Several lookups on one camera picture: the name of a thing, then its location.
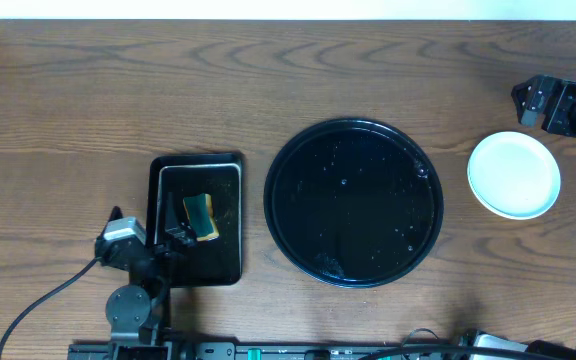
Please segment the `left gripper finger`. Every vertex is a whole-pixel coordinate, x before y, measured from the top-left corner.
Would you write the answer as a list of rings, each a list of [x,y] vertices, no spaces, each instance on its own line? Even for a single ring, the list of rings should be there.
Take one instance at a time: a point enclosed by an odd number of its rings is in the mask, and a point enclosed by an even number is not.
[[[185,218],[177,215],[174,196],[167,194],[164,232],[168,240],[176,246],[194,247],[198,244],[197,235]]]
[[[108,218],[108,223],[115,221],[115,220],[119,220],[123,218],[123,213],[121,211],[121,208],[119,206],[114,206],[111,210],[110,216]]]

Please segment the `green yellow sponge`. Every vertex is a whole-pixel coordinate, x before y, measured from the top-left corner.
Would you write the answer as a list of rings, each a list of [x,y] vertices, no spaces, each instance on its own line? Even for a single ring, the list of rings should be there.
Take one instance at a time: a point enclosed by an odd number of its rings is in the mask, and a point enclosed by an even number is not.
[[[199,242],[211,241],[219,237],[210,194],[202,193],[185,197],[183,205],[189,225]]]

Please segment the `light blue plate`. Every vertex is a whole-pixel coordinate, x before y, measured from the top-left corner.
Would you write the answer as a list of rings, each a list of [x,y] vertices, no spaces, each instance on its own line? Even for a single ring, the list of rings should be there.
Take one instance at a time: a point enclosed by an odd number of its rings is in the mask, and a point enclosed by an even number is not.
[[[504,218],[529,220],[546,213],[557,201],[561,175],[551,152],[519,132],[498,132],[473,150],[467,178],[475,198]]]

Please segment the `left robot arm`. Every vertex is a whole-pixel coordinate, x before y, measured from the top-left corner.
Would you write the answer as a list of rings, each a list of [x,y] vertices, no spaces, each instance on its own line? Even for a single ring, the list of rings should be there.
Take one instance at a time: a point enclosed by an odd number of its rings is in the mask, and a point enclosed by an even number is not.
[[[129,283],[115,290],[105,306],[111,335],[108,359],[193,359],[194,346],[170,325],[173,268],[198,244],[192,227],[173,208],[164,221],[164,241],[148,246],[147,232],[115,206],[95,240],[94,255],[103,267],[128,273]]]

